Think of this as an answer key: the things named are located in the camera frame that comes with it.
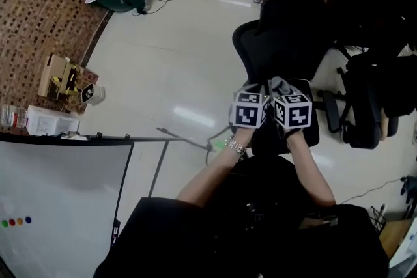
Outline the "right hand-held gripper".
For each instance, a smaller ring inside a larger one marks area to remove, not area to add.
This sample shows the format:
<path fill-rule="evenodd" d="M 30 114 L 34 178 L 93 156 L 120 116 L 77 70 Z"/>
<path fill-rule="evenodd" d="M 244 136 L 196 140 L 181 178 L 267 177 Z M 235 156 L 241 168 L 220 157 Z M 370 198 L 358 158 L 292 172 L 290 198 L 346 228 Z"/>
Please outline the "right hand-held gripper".
<path fill-rule="evenodd" d="M 286 130 L 307 128 L 311 125 L 312 102 L 300 94 L 274 97 L 274 120 Z"/>

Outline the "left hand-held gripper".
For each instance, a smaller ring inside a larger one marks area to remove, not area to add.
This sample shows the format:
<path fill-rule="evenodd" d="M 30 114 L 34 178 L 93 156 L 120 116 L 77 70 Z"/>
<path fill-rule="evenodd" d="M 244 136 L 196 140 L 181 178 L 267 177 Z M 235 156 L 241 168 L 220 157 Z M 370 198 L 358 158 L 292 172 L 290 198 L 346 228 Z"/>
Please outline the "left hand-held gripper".
<path fill-rule="evenodd" d="M 246 85 L 233 94 L 229 123 L 236 128 L 259 129 L 269 107 L 270 96 L 264 85 Z"/>

